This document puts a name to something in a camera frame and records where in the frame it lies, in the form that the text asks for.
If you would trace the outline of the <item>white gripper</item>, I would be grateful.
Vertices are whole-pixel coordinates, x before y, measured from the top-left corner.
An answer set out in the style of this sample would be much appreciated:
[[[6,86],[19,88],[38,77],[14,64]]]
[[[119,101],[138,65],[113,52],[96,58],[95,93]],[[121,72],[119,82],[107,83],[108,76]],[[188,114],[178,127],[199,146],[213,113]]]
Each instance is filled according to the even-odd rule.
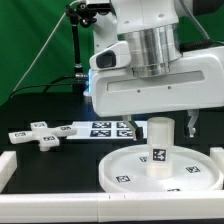
[[[136,77],[130,62],[125,41],[92,56],[91,97],[99,116],[123,116],[134,141],[143,139],[143,128],[131,115],[188,110],[193,138],[198,109],[224,106],[224,46],[186,52],[166,75]]]

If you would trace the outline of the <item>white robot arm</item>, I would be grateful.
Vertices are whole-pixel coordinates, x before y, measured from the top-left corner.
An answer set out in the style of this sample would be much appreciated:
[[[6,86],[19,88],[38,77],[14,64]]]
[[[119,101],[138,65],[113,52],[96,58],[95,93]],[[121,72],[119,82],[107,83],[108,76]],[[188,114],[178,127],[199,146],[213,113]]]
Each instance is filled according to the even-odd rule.
[[[131,117],[186,110],[189,134],[201,108],[224,106],[224,46],[182,53],[175,0],[109,0],[115,40],[90,58],[91,98],[101,117],[121,116],[136,139]]]

